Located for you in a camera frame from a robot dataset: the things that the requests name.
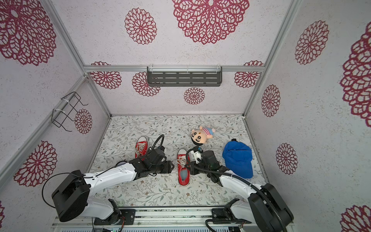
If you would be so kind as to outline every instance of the doll face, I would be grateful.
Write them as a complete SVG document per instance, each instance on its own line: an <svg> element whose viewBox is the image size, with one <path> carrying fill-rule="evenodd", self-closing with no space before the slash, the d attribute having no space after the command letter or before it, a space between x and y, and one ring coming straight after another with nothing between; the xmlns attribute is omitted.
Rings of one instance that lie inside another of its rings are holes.
<svg viewBox="0 0 371 232"><path fill-rule="evenodd" d="M191 138L196 143L205 143L206 142L206 133L203 130L194 130L191 132Z"/></svg>

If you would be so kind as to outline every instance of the black cable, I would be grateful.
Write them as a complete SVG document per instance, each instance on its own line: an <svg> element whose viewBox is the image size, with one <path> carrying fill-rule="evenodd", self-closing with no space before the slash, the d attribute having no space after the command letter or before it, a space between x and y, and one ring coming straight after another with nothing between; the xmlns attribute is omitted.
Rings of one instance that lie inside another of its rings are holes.
<svg viewBox="0 0 371 232"><path fill-rule="evenodd" d="M102 172L102 173L100 173L100 174L103 174L103 173L105 173L106 171L108 171L108 170L110 170L110 169L112 169L112 168L114 168L114 167L120 166L120 165L115 165L115 166L113 166L113 167L110 167L109 169L105 170L104 172ZM47 203L46 200L45 200L45 198L44 198L44 187L45 187L46 183L47 183L51 178L53 178L53 177L55 177L55 176L58 176L58 175L62 175L62 174L71 174L71 175L74 175L74 176L76 176L76 177L84 178L84 179L91 179L91 178L94 178L94 176L90 176L90 177L78 176L78 175L75 175L75 174L73 174L73 173L71 173L71 172L62 172L62 173L58 173L58 174L55 174L54 176L49 177L49 178L46 180L46 182L44 183L43 188L41 189L41 197L43 198L43 201L45 202L45 204L49 205L50 207L52 207L52 208L54 208L54 209L55 209L55 207L52 206L51 204Z"/></svg>
<svg viewBox="0 0 371 232"><path fill-rule="evenodd" d="M246 220L243 220L243 219L241 219L241 220L231 220L231 221L227 221L227 220L217 220L217 219L207 219L206 221L205 221L205 224L206 224L206 227L209 229L209 230L211 230L212 232L216 232L216 230L214 230L213 228L211 228L210 226L209 226L209 222L226 222L226 223L238 223L238 222L247 222Z"/></svg>
<svg viewBox="0 0 371 232"><path fill-rule="evenodd" d="M113 167L110 167L109 169L107 169L107 170L105 170L104 172L101 172L101 173L99 173L98 175L96 175L95 177L97 177L97 176L99 176L99 175L102 175L103 173L105 173L106 171L109 171L109 170L111 170L112 168L115 168L115 167L118 167L118 166L121 166L122 164L119 164L119 165L115 165L115 166L113 166Z"/></svg>
<svg viewBox="0 0 371 232"><path fill-rule="evenodd" d="M45 198L44 198L44 187L45 187L46 183L47 183L51 178L53 178L53 177L55 177L55 176L58 176L58 175L62 175L62 174L71 174L71 175L74 175L74 176L76 176L76 177L79 177L79 178L85 178L85 179L93 178L93 177L83 177L83 176L78 176L78 175L75 175L75 174L70 173L70 172L62 172L62 173L58 173L58 174L55 174L54 176L49 177L49 178L46 180L46 182L44 183L43 188L41 189L41 197L43 198L43 201L44 201L47 205L49 205L50 207L52 207L52 208L54 208L54 209L55 209L55 207L52 206L51 204L47 203L46 200L45 200Z"/></svg>
<svg viewBox="0 0 371 232"><path fill-rule="evenodd" d="M230 174L230 173L225 173L225 172L218 172L218 171L212 171L212 170L206 170L206 169L202 169L202 168L199 168L197 166L195 166L194 164L192 164L188 159L189 159L189 152L191 151L198 151L197 149L195 148L192 148L190 150L187 151L186 153L186 156L185 156L185 159L187 161L187 163L189 163L190 166L194 167L195 169L197 170L200 170L200 171L204 171L204 172L209 172L209 173L214 173L214 174L219 174L219 175L225 175L225 176L230 176L232 178L236 178L242 182L244 182L245 184L247 184L250 188L252 188L253 190L256 191L256 194L258 194L263 200L265 200L269 206L269 208L273 211L273 213L276 215L277 217L277 220L280 224L280 226L282 227L282 231L283 232L287 232L287 229L284 225L284 223L282 222L282 219L281 217L279 216L278 214L278 211L277 209L274 207L274 205L272 204L272 202L270 202L270 200L268 199L268 197L262 192L260 191L260 189L258 189L256 186L252 185L250 182L248 182L247 180L243 179L242 177L240 176L237 176L237 175L233 175L233 174Z"/></svg>
<svg viewBox="0 0 371 232"><path fill-rule="evenodd" d="M154 143L153 146L151 147L151 150L153 150L153 149L155 148L156 143L157 143L161 138L162 138L162 140L161 140L161 143L160 143L160 147L162 146L162 143L164 142L164 138L165 138L165 135L164 135L164 134L160 135L160 136L156 139L155 143Z"/></svg>
<svg viewBox="0 0 371 232"><path fill-rule="evenodd" d="M93 231L95 232L93 217L92 217L92 226L93 226Z"/></svg>

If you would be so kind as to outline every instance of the floor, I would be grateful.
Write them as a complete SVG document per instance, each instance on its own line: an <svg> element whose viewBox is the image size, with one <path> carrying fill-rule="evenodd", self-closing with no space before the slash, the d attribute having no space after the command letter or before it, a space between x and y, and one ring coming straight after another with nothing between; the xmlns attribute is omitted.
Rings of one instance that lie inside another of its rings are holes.
<svg viewBox="0 0 371 232"><path fill-rule="evenodd" d="M214 138L202 148L213 150L224 165L221 154L225 144L233 138L251 146L241 115L187 115L187 116L116 116L103 138L101 147L91 167L91 172L106 170L120 160L134 158L137 139L146 135L150 146L160 134L165 134L163 146L168 160L176 160L180 148L190 149L194 144L190 131L199 126L211 125L216 129ZM263 173L253 151L253 173L250 181L265 184ZM148 176L129 183L118 184L97 192L94 196L114 199L121 206L178 206L224 205L238 195L213 182L205 174L191 176L187 186L178 183L177 166L170 174Z"/></svg>

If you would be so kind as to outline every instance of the patterned wall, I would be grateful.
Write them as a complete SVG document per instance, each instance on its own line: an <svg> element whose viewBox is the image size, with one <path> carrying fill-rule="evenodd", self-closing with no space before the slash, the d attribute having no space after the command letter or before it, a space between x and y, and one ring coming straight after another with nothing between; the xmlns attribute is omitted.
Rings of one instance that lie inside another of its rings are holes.
<svg viewBox="0 0 371 232"><path fill-rule="evenodd" d="M150 87L146 72L92 73L112 114L240 114L257 77L224 72L220 87Z"/></svg>
<svg viewBox="0 0 371 232"><path fill-rule="evenodd" d="M370 231L371 4L305 0L247 121L300 231Z"/></svg>
<svg viewBox="0 0 371 232"><path fill-rule="evenodd" d="M0 1L0 15L2 168L81 75L38 1Z"/></svg>
<svg viewBox="0 0 371 232"><path fill-rule="evenodd" d="M0 51L1 169L81 74L36 0L0 1ZM52 174L85 168L106 115L87 84L78 92L88 105L63 124L72 132L50 127L1 189L0 231L48 231L56 211L42 201L42 184ZM46 185L49 203L62 178Z"/></svg>
<svg viewBox="0 0 371 232"><path fill-rule="evenodd" d="M290 0L53 2L89 65L263 65ZM113 114L242 113L258 78L223 73L217 88L151 88L145 73L92 76Z"/></svg>
<svg viewBox="0 0 371 232"><path fill-rule="evenodd" d="M86 64L243 65L266 60L290 0L53 3Z"/></svg>
<svg viewBox="0 0 371 232"><path fill-rule="evenodd" d="M57 214L41 198L43 184L54 174L85 169L103 131L106 115L87 83L77 92L81 101L88 105L77 104L78 113L71 113L76 121L67 119L63 123L72 132L52 125L18 172L0 191L0 231L21 231L24 228L27 231L48 231ZM50 196L65 177L56 176L46 184L44 196L49 204L54 205Z"/></svg>

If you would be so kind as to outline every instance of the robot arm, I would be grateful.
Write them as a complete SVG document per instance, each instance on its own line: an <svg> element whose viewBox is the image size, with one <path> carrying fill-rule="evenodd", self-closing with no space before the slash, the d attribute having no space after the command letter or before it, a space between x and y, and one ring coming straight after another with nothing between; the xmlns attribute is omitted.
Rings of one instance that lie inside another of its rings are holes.
<svg viewBox="0 0 371 232"><path fill-rule="evenodd" d="M171 173L174 165L166 161L164 147L150 150L146 155L106 171L70 175L53 192L52 199L59 220L67 222L77 216L96 217L110 225L119 221L121 212L116 203L92 197L94 193L115 184L147 177L150 173Z"/></svg>
<svg viewBox="0 0 371 232"><path fill-rule="evenodd" d="M248 201L247 203L233 199L223 210L214 209L213 219L216 221L244 219L256 223L262 232L286 231L286 226L293 221L293 214L273 185L249 183L220 165L213 151L202 151L199 147L194 147L187 152L188 154L193 155L195 159L185 166L191 175L205 173L214 183L236 192Z"/></svg>

